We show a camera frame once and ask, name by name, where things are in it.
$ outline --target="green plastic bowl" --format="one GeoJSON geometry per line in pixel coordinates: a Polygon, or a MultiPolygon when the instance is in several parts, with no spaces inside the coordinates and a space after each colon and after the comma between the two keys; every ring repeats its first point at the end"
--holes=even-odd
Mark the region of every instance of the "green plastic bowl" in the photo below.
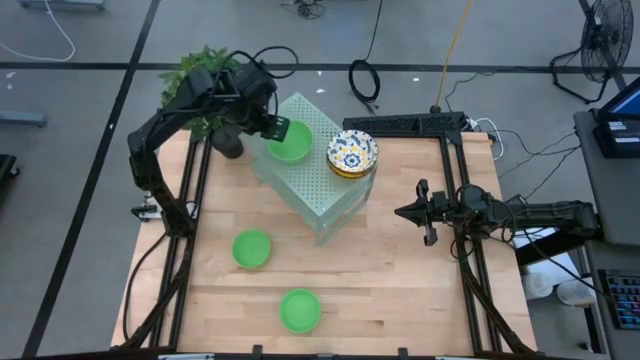
{"type": "Polygon", "coordinates": [[[280,303],[280,320],[287,330],[303,334],[313,330],[322,317],[320,300],[307,289],[289,291],[280,303]]]}
{"type": "Polygon", "coordinates": [[[311,151],[313,134],[307,124],[292,120],[283,142],[269,141],[267,147],[276,159],[287,164],[302,161],[311,151]]]}
{"type": "Polygon", "coordinates": [[[245,268],[264,264],[271,253],[269,236],[260,230],[241,232],[233,241],[233,259],[245,268]]]}

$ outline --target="wooden table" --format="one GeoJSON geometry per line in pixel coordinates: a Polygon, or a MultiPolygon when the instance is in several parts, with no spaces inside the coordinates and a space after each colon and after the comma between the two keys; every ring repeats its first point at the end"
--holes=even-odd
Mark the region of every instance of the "wooden table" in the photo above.
{"type": "MultiPolygon", "coordinates": [[[[465,133],[463,139],[471,182],[499,197],[486,134],[465,133]]],[[[324,247],[314,245],[308,226],[268,185],[257,184],[249,155],[230,161],[213,153],[179,351],[248,353],[262,344],[265,353],[384,355],[406,347],[412,355],[472,354],[459,266],[449,254],[452,230],[436,225],[439,241],[425,247],[424,229],[393,213],[415,201],[420,178],[429,180],[431,191],[445,190],[438,141],[378,141],[379,170],[369,202],[324,247]],[[259,270],[242,269],[231,256],[235,235],[247,228],[262,229],[272,238],[271,258],[259,270]],[[312,289],[323,307],[320,324],[306,335],[287,332],[278,317],[281,297],[297,287],[312,289]]],[[[175,194],[187,145],[188,133],[180,132],[160,152],[175,194]]],[[[450,153],[457,169],[453,147],[450,153]]],[[[132,267],[163,231],[160,221],[141,225],[132,267]]],[[[129,332],[156,300],[167,244],[146,260],[136,278],[129,332]]],[[[523,342],[535,348],[513,250],[491,240],[484,249],[496,307],[523,342]]],[[[485,330],[483,347],[489,349],[484,312],[477,308],[485,330]]],[[[172,311],[169,306],[168,319],[172,311]]],[[[113,344],[123,341],[121,318],[122,311],[113,344]]]]}

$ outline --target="keyboard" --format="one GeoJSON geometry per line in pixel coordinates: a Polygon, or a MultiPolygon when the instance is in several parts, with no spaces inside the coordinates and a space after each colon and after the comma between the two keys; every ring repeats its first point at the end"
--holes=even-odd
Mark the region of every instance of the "keyboard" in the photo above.
{"type": "Polygon", "coordinates": [[[609,310],[616,327],[640,330],[640,273],[599,270],[599,275],[605,292],[615,300],[609,310]]]}
{"type": "Polygon", "coordinates": [[[373,137],[433,137],[461,131],[463,112],[345,118],[344,130],[361,130],[373,137]]]}

